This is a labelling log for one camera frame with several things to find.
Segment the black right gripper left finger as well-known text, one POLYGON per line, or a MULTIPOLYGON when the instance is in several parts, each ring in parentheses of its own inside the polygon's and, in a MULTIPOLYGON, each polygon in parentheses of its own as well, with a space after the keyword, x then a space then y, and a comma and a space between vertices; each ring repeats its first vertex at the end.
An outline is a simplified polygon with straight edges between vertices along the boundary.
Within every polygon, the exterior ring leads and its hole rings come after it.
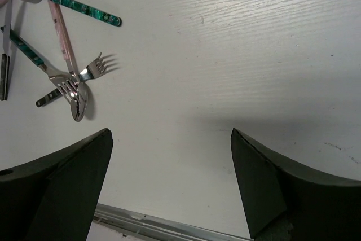
POLYGON ((86 240, 112 154, 102 129, 1 171, 1 240, 86 240))

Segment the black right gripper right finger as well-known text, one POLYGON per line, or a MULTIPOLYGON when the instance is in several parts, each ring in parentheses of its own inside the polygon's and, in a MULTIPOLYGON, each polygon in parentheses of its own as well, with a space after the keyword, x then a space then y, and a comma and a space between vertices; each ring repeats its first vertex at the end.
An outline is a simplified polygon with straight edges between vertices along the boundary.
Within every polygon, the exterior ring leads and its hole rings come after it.
POLYGON ((360 181, 301 164, 237 129, 231 153, 252 240, 360 240, 360 181))

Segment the aluminium table edge rail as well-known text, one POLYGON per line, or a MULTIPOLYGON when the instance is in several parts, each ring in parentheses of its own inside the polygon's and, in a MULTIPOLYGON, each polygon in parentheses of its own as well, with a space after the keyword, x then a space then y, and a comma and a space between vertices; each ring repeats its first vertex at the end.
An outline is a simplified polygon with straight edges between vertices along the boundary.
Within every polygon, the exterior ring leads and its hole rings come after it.
POLYGON ((98 204, 93 221, 141 240, 232 241, 247 238, 166 220, 143 213, 98 204))

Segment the dark-handled steel knife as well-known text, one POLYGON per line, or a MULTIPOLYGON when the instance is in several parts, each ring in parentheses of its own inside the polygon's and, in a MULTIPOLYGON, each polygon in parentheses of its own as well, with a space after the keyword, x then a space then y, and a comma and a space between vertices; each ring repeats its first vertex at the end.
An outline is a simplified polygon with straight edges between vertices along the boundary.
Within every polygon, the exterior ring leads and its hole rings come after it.
POLYGON ((3 54, 1 59, 1 101, 7 100, 8 97, 8 78, 10 69, 10 30, 12 21, 12 4, 13 0, 8 0, 5 14, 3 30, 3 54))

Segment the dark-handled steel fork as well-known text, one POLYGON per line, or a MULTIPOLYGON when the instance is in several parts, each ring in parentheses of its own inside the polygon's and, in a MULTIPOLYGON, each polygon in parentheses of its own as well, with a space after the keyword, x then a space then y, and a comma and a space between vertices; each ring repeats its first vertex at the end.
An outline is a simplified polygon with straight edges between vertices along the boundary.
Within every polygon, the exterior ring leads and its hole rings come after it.
MULTIPOLYGON (((102 53, 98 55, 98 57, 91 61, 80 73, 79 77, 80 80, 85 82, 88 80, 97 79, 109 72, 114 71, 116 68, 113 66, 116 65, 116 59, 114 55, 106 55, 102 56, 102 53)), ((47 104, 51 103, 53 100, 58 99, 61 97, 61 93, 58 89, 54 89, 41 99, 36 101, 36 106, 38 108, 46 106, 47 104)))

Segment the pink-handled steel spoon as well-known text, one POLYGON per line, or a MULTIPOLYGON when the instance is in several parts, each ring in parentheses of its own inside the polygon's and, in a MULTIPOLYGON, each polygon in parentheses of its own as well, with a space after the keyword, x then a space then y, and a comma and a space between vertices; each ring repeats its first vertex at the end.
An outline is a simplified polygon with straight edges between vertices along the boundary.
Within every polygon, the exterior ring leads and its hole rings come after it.
POLYGON ((57 3, 48 0, 52 20, 55 25, 57 35, 59 37, 60 48, 63 58, 67 64, 70 73, 70 81, 63 86, 65 90, 65 97, 71 105, 71 113, 76 122, 80 122, 86 111, 88 104, 88 91, 85 83, 81 82, 78 76, 78 67, 76 58, 72 49, 71 41, 69 39, 68 31, 65 26, 63 14, 60 6, 57 3))

